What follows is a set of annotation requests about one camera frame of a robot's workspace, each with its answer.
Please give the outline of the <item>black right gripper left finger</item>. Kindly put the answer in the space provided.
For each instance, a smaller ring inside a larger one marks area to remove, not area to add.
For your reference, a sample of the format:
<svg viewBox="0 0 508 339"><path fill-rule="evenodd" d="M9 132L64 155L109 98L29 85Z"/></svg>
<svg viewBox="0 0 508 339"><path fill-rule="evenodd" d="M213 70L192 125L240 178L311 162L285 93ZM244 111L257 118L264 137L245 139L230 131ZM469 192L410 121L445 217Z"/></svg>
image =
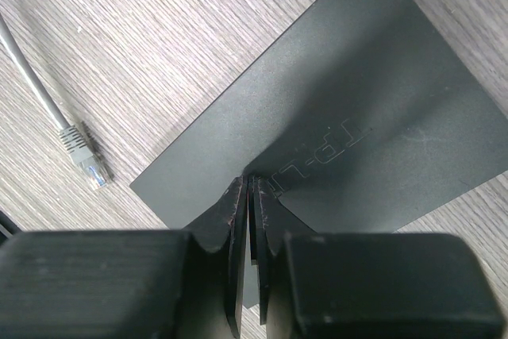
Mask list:
<svg viewBox="0 0 508 339"><path fill-rule="evenodd" d="M1 245L4 338L238 338L247 182L182 229L20 232Z"/></svg>

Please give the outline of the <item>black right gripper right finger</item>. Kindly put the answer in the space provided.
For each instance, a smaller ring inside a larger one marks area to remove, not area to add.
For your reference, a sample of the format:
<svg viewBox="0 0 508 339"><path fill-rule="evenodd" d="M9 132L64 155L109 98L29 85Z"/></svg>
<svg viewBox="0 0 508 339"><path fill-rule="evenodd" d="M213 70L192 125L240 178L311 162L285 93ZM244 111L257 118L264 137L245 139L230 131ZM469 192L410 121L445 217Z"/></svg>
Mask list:
<svg viewBox="0 0 508 339"><path fill-rule="evenodd" d="M260 322L270 338L500 338L477 256L444 233L318 233L249 182Z"/></svg>

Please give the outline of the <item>black network switch box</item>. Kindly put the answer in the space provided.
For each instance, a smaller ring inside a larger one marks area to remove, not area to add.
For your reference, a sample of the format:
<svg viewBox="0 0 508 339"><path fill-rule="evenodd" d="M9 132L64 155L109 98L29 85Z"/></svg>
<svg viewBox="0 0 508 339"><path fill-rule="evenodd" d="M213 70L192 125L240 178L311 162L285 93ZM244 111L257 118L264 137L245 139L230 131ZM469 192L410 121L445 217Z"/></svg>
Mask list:
<svg viewBox="0 0 508 339"><path fill-rule="evenodd" d="M394 232L507 169L507 120L414 0L316 0L131 184L171 228L239 175L318 232Z"/></svg>

